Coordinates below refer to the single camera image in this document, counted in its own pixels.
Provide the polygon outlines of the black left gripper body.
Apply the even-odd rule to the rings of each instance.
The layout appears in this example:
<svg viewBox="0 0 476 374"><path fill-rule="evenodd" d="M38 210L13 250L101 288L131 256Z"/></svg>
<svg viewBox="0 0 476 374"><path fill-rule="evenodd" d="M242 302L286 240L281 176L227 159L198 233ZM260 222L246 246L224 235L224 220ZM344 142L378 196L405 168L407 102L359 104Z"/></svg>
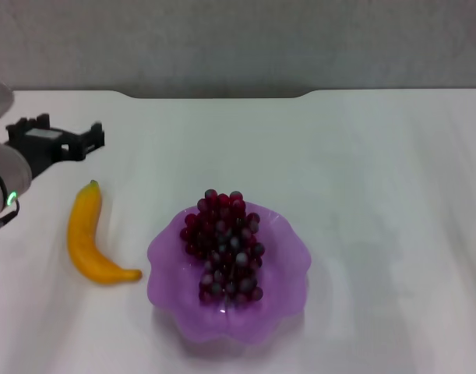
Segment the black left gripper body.
<svg viewBox="0 0 476 374"><path fill-rule="evenodd" d="M5 144L23 156L30 166L32 179L53 164L86 158L86 144L81 135L57 129L36 129L37 134L31 135L32 129L21 130L15 126L7 126L6 130L9 140Z"/></svg>

